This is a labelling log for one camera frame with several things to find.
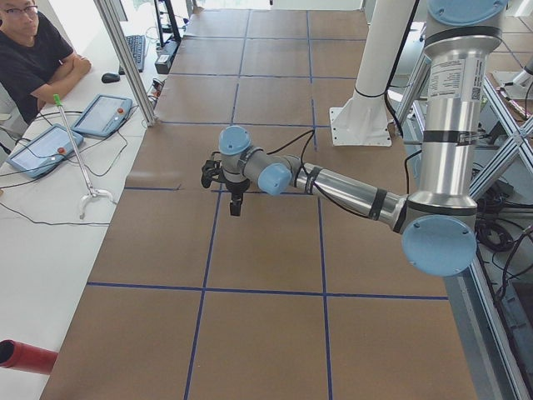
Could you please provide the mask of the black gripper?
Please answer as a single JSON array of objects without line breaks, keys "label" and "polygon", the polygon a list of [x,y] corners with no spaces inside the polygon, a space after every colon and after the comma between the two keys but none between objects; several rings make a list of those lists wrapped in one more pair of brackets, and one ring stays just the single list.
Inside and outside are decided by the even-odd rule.
[{"label": "black gripper", "polygon": [[242,210],[242,196],[251,186],[251,182],[245,179],[242,182],[230,182],[225,183],[227,190],[232,194],[229,204],[230,215],[240,216]]}]

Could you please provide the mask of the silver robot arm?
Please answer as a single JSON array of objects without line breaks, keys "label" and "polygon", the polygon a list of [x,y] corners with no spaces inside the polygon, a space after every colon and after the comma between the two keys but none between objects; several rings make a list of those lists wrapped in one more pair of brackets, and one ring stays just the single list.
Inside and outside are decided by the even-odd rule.
[{"label": "silver robot arm", "polygon": [[401,235],[408,261],[424,273],[452,276],[476,255],[476,202],[469,194],[488,55],[501,43],[504,1],[430,1],[424,53],[430,59],[426,123],[417,190],[404,196],[359,182],[301,157],[275,156],[254,146],[242,127],[219,137],[219,160],[205,163],[241,211],[255,183],[278,195],[288,187],[321,196],[361,218],[380,221]]}]

